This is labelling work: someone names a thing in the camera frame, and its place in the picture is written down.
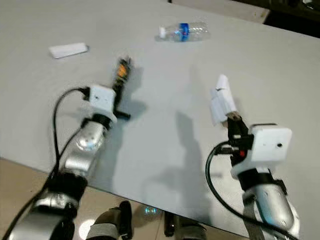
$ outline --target black clip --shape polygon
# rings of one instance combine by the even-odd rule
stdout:
[[[129,201],[126,200],[120,203],[119,208],[121,210],[119,234],[122,237],[122,240],[130,240],[133,237],[131,205]]]
[[[123,111],[115,110],[113,111],[113,114],[116,116],[117,119],[129,120],[131,118],[130,114],[125,113]]]
[[[242,118],[233,120],[228,117],[227,121],[230,145],[239,148],[239,150],[250,150],[254,142],[254,136],[248,134],[249,130]]]

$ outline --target white table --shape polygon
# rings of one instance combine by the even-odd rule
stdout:
[[[204,21],[202,42],[159,42],[160,25]],[[48,47],[86,42],[88,53],[52,59]],[[213,126],[209,89],[229,77],[247,124],[275,122],[293,139],[275,176],[286,183],[301,219],[301,238],[316,239],[320,221],[320,40],[148,0],[0,2],[0,156],[48,172],[53,166],[51,115],[67,88],[110,84],[117,58],[136,69],[121,109],[132,114],[111,131],[90,185],[214,227],[247,236],[241,220],[209,192],[204,176],[211,148],[227,139]],[[61,142],[86,116],[71,96],[59,111]],[[228,158],[212,176],[241,211],[242,190]]]

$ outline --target tiled floor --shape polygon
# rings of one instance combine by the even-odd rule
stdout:
[[[0,237],[3,236],[23,204],[41,188],[46,176],[42,172],[0,159]],[[76,231],[73,239],[81,240],[81,237],[84,238],[86,236],[85,229],[89,229],[90,223],[94,219],[109,208],[118,206],[123,200],[121,197],[87,187],[81,200],[78,216],[74,221]],[[162,211],[157,210],[156,214],[145,215],[145,205],[134,201],[130,201],[130,203],[133,213],[134,240],[173,239],[173,237],[167,238],[164,235],[164,214]],[[205,228],[208,240],[246,239],[213,227],[205,226]]]

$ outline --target plastic bottle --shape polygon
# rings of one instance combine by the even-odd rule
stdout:
[[[159,28],[159,37],[163,40],[186,42],[200,41],[210,37],[208,27],[204,22],[178,23]]]

